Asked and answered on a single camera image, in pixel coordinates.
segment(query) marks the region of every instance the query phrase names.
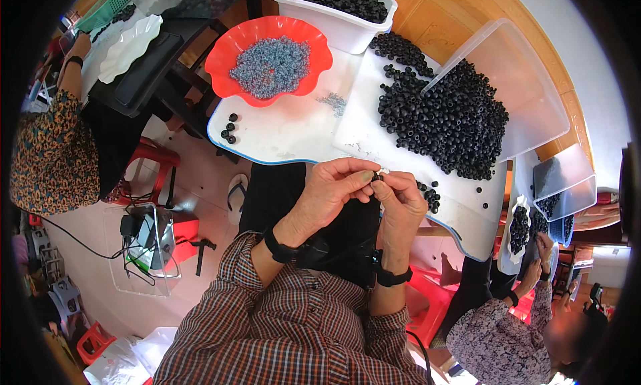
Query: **red plastic bowl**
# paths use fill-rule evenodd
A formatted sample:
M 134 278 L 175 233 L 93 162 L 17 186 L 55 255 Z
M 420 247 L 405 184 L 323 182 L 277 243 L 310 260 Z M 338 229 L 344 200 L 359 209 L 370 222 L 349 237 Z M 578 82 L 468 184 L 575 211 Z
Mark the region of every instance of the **red plastic bowl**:
M 287 36 L 294 42 L 309 43 L 309 74 L 300 80 L 294 92 L 278 93 L 270 99 L 258 99 L 243 91 L 229 70 L 236 67 L 236 57 L 249 46 L 264 38 Z M 213 91 L 220 97 L 239 95 L 252 107 L 267 107 L 284 94 L 304 96 L 311 93 L 318 83 L 321 72 L 332 68 L 332 53 L 327 38 L 318 29 L 300 19 L 270 15 L 245 21 L 228 30 L 216 41 L 207 56 L 204 70 L 212 76 Z

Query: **wrinkled hand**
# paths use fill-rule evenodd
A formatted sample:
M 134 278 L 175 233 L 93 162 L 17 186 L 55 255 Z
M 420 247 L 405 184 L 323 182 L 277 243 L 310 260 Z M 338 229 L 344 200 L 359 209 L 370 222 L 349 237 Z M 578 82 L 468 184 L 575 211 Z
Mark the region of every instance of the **wrinkled hand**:
M 374 192 L 369 183 L 374 172 L 380 169 L 376 163 L 353 157 L 315 165 L 300 198 L 287 214 L 288 223 L 298 238 L 304 242 L 329 225 L 349 199 L 369 202 Z
M 84 60 L 86 53 L 91 49 L 91 39 L 87 33 L 79 33 L 76 42 L 71 46 L 67 57 L 78 56 Z
M 410 248 L 421 225 L 428 203 L 416 187 L 414 175 L 408 172 L 382 173 L 382 181 L 372 182 L 375 197 L 385 207 L 379 229 L 383 248 L 383 268 L 396 275 L 404 274 Z
M 534 288 L 540 277 L 541 259 L 536 259 L 530 263 L 527 268 L 527 272 L 525 273 L 525 277 L 523 277 L 523 281 L 521 281 L 521 284 L 517 286 L 514 293 L 516 293 L 519 298 L 525 296 L 525 294 Z
M 554 242 L 550 239 L 548 234 L 539 232 L 537 236 L 537 249 L 539 250 L 539 257 L 541 257 L 541 264 L 546 272 L 550 272 L 550 264 L 552 261 L 552 247 Z

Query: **black pants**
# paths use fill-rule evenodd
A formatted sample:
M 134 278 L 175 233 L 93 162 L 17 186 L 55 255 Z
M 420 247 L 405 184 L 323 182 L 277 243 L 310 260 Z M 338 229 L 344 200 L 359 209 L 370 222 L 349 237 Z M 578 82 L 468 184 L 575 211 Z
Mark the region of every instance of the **black pants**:
M 167 74 L 167 79 L 180 95 L 186 95 L 191 88 L 186 81 L 171 72 Z M 172 111 L 153 96 L 140 114 L 134 118 L 120 114 L 91 98 L 80 113 L 80 117 L 89 124 L 98 149 L 98 174 L 100 175 L 98 200 L 107 197 L 123 177 L 151 114 L 164 122 L 169 121 L 173 116 Z
M 466 312 L 478 309 L 492 298 L 507 297 L 516 277 L 499 271 L 497 260 L 492 260 L 492 256 L 484 263 L 466 257 L 463 261 L 461 283 L 447 309 L 439 332 L 446 338 L 449 330 Z
M 253 164 L 240 217 L 240 233 L 263 232 L 289 213 L 305 188 L 305 173 L 304 163 Z M 371 197 L 369 203 L 350 200 L 336 219 L 318 232 L 330 251 L 314 267 L 308 268 L 327 271 L 363 288 L 372 286 L 371 254 L 379 223 L 380 202 L 376 198 Z

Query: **blue basket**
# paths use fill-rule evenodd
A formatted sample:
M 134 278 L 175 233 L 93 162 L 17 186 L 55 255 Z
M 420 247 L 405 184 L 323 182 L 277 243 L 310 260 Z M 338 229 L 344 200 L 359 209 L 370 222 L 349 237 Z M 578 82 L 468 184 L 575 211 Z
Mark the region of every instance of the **blue basket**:
M 568 247 L 572 241 L 572 234 L 574 233 L 574 221 L 572 228 L 570 229 L 570 236 L 567 238 L 567 242 L 564 243 L 565 238 L 565 217 L 558 219 L 556 221 L 550 222 L 550 227 L 548 229 L 548 235 L 551 240 L 558 242 L 564 247 Z

